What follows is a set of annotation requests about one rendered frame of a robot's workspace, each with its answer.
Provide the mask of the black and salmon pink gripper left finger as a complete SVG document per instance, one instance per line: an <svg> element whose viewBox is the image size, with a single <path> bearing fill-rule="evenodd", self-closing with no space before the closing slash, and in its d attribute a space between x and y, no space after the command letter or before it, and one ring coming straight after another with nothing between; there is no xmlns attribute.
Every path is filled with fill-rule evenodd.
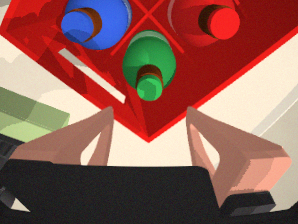
<svg viewBox="0 0 298 224"><path fill-rule="evenodd" d="M82 152L101 132L87 165L107 166L113 128L113 107L108 106L88 118L19 145L9 159L82 165Z"/></svg>

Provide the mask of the red bottle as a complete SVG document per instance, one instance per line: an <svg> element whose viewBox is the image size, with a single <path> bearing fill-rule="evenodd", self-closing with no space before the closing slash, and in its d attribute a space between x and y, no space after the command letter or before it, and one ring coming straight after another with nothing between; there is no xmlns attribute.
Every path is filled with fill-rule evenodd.
<svg viewBox="0 0 298 224"><path fill-rule="evenodd" d="M185 43L199 48L232 37L240 24L233 0L170 0L167 19Z"/></svg>

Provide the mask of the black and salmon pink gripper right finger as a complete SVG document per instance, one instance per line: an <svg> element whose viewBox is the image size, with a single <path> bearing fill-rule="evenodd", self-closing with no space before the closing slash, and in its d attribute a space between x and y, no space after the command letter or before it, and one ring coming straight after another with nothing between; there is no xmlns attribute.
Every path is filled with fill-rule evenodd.
<svg viewBox="0 0 298 224"><path fill-rule="evenodd" d="M282 146L191 106L187 107L185 122L192 166L209 171L219 208L232 194L270 191L292 163ZM219 154L216 170L199 133Z"/></svg>

